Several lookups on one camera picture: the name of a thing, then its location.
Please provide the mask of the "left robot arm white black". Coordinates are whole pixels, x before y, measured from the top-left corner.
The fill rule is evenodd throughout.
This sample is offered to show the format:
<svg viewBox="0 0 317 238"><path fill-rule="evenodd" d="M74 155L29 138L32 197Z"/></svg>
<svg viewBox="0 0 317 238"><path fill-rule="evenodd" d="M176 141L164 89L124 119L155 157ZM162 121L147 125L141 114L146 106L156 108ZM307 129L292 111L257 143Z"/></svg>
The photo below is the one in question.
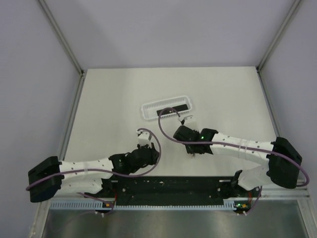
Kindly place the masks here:
<svg viewBox="0 0 317 238"><path fill-rule="evenodd" d="M47 201L57 194L98 193L105 197L112 192L112 184L106 179L112 176L137 178L139 169L147 166L154 169L160 157L161 148L153 143L94 161L66 162L51 156L28 172L26 191L32 203Z"/></svg>

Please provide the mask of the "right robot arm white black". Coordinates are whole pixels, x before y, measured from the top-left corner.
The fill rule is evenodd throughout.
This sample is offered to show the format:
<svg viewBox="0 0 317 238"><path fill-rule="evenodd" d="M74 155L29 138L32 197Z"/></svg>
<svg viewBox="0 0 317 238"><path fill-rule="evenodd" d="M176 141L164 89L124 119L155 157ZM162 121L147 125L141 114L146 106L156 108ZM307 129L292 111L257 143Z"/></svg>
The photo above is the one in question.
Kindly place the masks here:
<svg viewBox="0 0 317 238"><path fill-rule="evenodd" d="M224 155L256 163L257 167L238 170L231 179L231 190L237 196L268 184L297 187L302 157L285 138L277 137L273 142L249 141L214 129L197 131L182 125L173 139L182 141L189 154Z"/></svg>

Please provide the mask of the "white plastic basket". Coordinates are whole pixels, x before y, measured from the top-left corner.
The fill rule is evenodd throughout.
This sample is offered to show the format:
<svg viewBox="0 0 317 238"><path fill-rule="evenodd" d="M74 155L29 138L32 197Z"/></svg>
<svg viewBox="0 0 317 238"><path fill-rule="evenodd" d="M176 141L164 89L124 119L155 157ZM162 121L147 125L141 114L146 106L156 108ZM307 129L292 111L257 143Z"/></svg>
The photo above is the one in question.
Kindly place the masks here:
<svg viewBox="0 0 317 238"><path fill-rule="evenodd" d="M174 106L182 105L182 104L186 104L189 110L184 112L178 112L172 108ZM186 114L193 109L193 104L188 96L185 96L185 95L177 96L177 97L145 103L141 106L141 113L145 120L154 121L159 118L159 116L157 116L157 110L161 110L161 109L173 110L172 114L161 116L161 119L163 119L163 118L177 116L178 114L179 115Z"/></svg>

